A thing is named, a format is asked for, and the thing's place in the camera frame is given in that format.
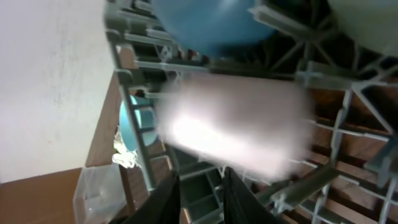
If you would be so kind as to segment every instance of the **blurry object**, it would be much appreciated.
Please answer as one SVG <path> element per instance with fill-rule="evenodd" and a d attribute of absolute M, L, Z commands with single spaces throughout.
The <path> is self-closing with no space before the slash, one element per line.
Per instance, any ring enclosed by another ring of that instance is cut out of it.
<path fill-rule="evenodd" d="M 117 164 L 81 170 L 73 197 L 76 224 L 108 223 L 125 205 Z"/>
<path fill-rule="evenodd" d="M 137 152 L 129 151 L 123 142 L 120 127 L 118 126 L 118 131 L 114 135 L 113 147 L 118 153 L 113 154 L 112 162 L 122 165 L 124 168 L 134 168 L 140 165 L 137 163 Z"/>
<path fill-rule="evenodd" d="M 138 125 L 142 131 L 142 139 L 144 140 L 144 144 L 149 146 L 150 144 L 154 143 L 157 138 L 157 134 L 154 129 L 154 115 L 152 109 L 150 108 L 150 100 L 136 96 L 130 96 L 130 99 L 134 105 L 140 106 L 140 109 L 135 110 L 135 115 L 138 120 Z M 119 128 L 123 143 L 126 145 L 127 150 L 135 151 L 137 149 L 137 142 L 130 126 L 126 103 L 124 101 L 122 101 L 120 106 Z"/>
<path fill-rule="evenodd" d="M 277 180 L 306 155 L 310 106 L 294 83 L 195 74 L 165 92 L 161 138 L 255 180 Z"/>
<path fill-rule="evenodd" d="M 178 43 L 209 57 L 241 54 L 275 31 L 252 19 L 248 9 L 254 0 L 152 0 L 151 4 Z"/>
<path fill-rule="evenodd" d="M 398 1 L 329 0 L 338 26 L 359 45 L 398 57 Z"/>

